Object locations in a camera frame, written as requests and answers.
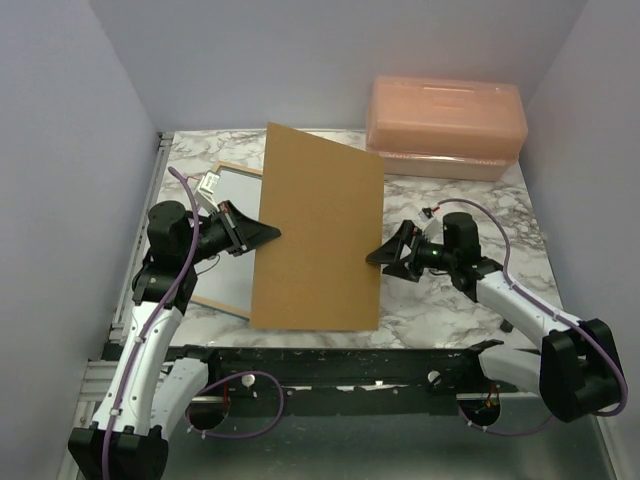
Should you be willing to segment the blue wooden picture frame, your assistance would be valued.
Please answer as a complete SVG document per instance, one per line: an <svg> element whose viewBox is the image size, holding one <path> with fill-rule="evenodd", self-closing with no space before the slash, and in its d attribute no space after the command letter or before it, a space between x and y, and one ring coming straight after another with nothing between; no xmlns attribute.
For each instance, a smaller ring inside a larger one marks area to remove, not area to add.
<svg viewBox="0 0 640 480"><path fill-rule="evenodd" d="M217 202L231 200L245 215L258 219L262 171L218 162ZM191 301L244 320L250 317L255 253L234 257L225 252L196 265L198 281Z"/></svg>

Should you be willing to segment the brown fibreboard backing board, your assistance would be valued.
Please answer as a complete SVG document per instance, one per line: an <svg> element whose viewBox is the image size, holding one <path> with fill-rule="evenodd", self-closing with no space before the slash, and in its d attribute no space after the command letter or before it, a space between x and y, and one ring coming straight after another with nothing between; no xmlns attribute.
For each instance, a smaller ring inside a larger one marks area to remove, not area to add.
<svg viewBox="0 0 640 480"><path fill-rule="evenodd" d="M259 220L279 238L255 254L254 329L369 331L379 324L380 157L284 125L267 127Z"/></svg>

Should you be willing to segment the orange translucent plastic box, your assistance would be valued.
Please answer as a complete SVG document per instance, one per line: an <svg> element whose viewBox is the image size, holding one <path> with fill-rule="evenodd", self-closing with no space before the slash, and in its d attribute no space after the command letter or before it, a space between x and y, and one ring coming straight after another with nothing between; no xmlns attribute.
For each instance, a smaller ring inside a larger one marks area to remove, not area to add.
<svg viewBox="0 0 640 480"><path fill-rule="evenodd" d="M494 182L527 135L510 84L380 76L372 86L365 146L389 175Z"/></svg>

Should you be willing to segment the glossy plant photo board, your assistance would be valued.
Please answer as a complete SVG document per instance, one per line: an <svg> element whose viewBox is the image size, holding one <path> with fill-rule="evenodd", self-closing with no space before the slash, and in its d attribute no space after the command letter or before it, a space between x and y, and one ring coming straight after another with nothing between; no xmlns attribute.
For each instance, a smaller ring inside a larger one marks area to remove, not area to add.
<svg viewBox="0 0 640 480"><path fill-rule="evenodd" d="M262 172L218 162L193 189L204 213L194 264L197 284L191 300L228 314L250 317Z"/></svg>

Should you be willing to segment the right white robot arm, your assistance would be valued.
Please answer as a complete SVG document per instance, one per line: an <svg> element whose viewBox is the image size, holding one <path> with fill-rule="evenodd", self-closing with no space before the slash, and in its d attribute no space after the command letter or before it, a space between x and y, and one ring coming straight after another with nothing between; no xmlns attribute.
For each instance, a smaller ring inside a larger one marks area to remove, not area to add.
<svg viewBox="0 0 640 480"><path fill-rule="evenodd" d="M480 392L495 380L538 395L565 423L585 415L615 415L628 400L628 386L615 341L599 319L584 321L555 308L517 282L506 266L481 252L478 227L465 212L442 219L443 240L405 220L366 257L385 275L417 282L427 270L449 276L452 285L492 310L533 343L535 353L502 344L480 350L460 367L460 379Z"/></svg>

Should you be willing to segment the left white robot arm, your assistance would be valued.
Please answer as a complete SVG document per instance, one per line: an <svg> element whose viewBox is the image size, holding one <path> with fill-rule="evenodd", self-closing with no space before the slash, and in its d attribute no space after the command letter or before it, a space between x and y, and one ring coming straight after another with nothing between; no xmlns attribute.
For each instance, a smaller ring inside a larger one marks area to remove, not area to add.
<svg viewBox="0 0 640 480"><path fill-rule="evenodd" d="M89 426L72 430L68 450L87 479L159 479L169 439L192 398L214 393L220 368L202 358L161 370L198 281L197 263L226 252L241 256L280 237L232 202L201 216L178 201L148 213L149 248L132 282L129 333L104 399Z"/></svg>

